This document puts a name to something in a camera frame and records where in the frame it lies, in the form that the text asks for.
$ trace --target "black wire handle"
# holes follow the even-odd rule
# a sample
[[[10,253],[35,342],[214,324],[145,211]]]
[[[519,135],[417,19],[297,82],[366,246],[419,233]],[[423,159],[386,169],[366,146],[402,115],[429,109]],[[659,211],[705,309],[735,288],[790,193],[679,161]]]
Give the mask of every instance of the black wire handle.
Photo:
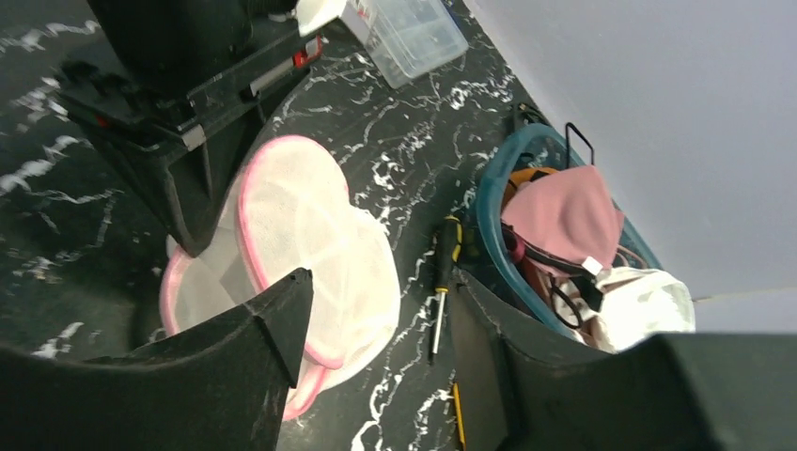
[[[586,138],[584,138],[584,135],[576,128],[575,125],[573,125],[572,122],[568,122],[567,124],[565,124],[565,150],[567,151],[567,155],[568,155],[567,164],[565,165],[565,169],[570,169],[570,153],[572,152],[572,148],[570,147],[570,129],[572,129],[573,132],[575,134],[577,134],[578,137],[581,138],[581,140],[584,141],[586,146],[589,148],[589,163],[594,166],[595,165],[595,148],[592,147],[591,144],[589,144],[589,141],[587,141]]]

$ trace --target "black cylinder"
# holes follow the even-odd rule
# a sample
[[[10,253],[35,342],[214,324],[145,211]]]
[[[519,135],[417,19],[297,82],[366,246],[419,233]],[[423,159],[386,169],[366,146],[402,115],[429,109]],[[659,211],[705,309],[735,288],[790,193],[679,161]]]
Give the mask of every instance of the black cylinder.
[[[252,35],[240,0],[88,0],[130,70],[224,66]]]

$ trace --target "screwdriver shaft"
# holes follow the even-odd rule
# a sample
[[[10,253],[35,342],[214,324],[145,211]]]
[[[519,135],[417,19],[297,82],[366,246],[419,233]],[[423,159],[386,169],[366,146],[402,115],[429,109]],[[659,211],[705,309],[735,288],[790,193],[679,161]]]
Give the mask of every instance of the screwdriver shaft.
[[[434,323],[434,338],[431,342],[431,353],[437,354],[440,347],[440,332],[443,330],[443,312],[445,311],[445,292],[437,294],[437,321]]]

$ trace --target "clear plastic box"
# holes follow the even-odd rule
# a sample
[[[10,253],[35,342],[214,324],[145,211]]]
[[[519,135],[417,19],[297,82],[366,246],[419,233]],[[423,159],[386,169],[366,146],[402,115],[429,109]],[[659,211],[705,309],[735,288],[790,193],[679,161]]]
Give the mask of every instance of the clear plastic box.
[[[370,0],[366,50],[397,88],[461,56],[468,42],[441,0]]]

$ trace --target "black marble countertop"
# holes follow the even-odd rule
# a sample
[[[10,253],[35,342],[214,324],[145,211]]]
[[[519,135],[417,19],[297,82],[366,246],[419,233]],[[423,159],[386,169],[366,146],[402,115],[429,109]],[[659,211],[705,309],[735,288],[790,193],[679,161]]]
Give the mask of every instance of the black marble countertop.
[[[476,19],[451,6],[468,53],[400,90],[364,51],[330,42],[261,134],[312,137],[352,202],[389,230],[402,289],[394,339],[366,370],[286,423],[280,449],[456,449],[450,338],[429,365],[431,236],[474,196],[524,94]],[[63,116],[53,69],[101,33],[81,0],[0,17],[0,339],[40,356],[118,355],[157,339],[163,228]]]

